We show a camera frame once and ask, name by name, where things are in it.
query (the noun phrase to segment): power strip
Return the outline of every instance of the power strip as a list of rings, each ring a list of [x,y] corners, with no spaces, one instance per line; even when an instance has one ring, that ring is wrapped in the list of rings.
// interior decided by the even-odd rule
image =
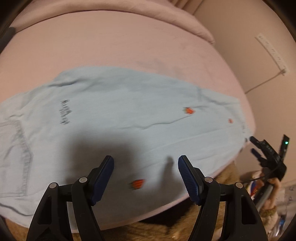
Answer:
[[[275,50],[275,48],[272,46],[272,44],[266,39],[266,37],[262,33],[260,33],[256,36],[256,39],[259,41],[259,43],[261,43],[261,45],[270,54],[270,56],[275,61],[275,63],[279,67],[279,69],[283,71],[283,75],[288,73],[289,69],[288,69],[285,61],[282,59],[282,57],[279,55],[279,53]]]

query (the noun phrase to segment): pink bedsheet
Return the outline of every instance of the pink bedsheet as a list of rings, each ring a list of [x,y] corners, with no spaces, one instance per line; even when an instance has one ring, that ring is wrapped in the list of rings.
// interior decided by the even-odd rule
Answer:
[[[176,8],[167,0],[34,0],[17,16],[12,27],[21,31],[45,19],[91,10],[141,14],[174,24],[210,43],[215,42],[211,33],[194,16]]]
[[[255,130],[239,82],[208,41],[173,24],[128,12],[69,13],[18,32],[0,55],[0,102],[78,66],[119,66],[153,72],[236,97],[249,129]],[[101,228],[147,218],[186,197],[141,217]]]

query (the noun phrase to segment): metal pivot screw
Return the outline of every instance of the metal pivot screw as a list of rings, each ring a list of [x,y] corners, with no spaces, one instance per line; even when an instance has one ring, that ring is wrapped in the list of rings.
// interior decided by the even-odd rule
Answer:
[[[211,183],[213,181],[213,179],[211,177],[205,177],[205,181],[207,183]]]
[[[236,183],[235,184],[236,185],[236,187],[238,187],[238,188],[242,188],[244,185],[242,185],[241,183]]]
[[[51,183],[51,184],[49,185],[50,188],[55,188],[56,186],[57,186],[56,183]]]
[[[86,177],[81,177],[80,179],[79,179],[79,182],[80,183],[85,183],[87,181],[87,178]]]

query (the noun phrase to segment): blue gripper pad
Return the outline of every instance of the blue gripper pad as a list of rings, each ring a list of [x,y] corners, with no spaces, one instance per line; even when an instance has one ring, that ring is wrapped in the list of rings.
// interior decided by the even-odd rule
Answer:
[[[199,193],[199,186],[197,181],[195,180],[192,171],[186,164],[184,157],[180,156],[178,160],[178,169],[189,194],[189,197],[192,201],[194,201],[197,205],[201,205],[201,198]]]
[[[101,165],[97,168],[92,169],[92,171],[90,172],[88,178],[90,177],[89,190],[91,192],[91,195],[89,201],[91,206],[94,206],[96,202],[101,200],[113,169],[113,157],[106,156]]]

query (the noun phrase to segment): beige wall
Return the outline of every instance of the beige wall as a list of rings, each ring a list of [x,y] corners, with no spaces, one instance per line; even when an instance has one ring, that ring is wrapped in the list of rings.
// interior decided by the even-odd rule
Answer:
[[[276,150],[283,134],[291,138],[284,182],[296,179],[296,43],[262,0],[204,0],[195,16],[216,39],[216,49],[245,91],[279,72],[273,59],[255,39],[262,33],[286,62],[290,72],[250,91],[247,97],[256,120],[255,137]],[[258,169],[247,147],[238,157],[241,173]]]

